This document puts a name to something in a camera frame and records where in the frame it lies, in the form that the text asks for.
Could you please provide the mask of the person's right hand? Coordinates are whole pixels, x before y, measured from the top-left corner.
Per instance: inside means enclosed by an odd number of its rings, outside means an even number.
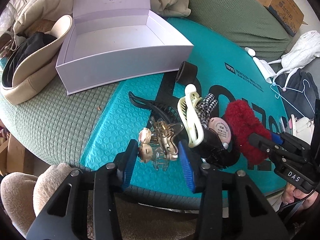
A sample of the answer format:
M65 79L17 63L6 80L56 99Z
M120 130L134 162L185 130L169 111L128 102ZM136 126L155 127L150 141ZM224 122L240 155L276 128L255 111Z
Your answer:
M282 202L287 205L291 204L297 199L303 199L307 196L307 194L303 193L299 189L296 189L292 184L287 183L284 189L284 192L281 196ZM298 208L298 211L302 211L311 207L318 197L318 192L314 192L309 198L304 200L302 205Z

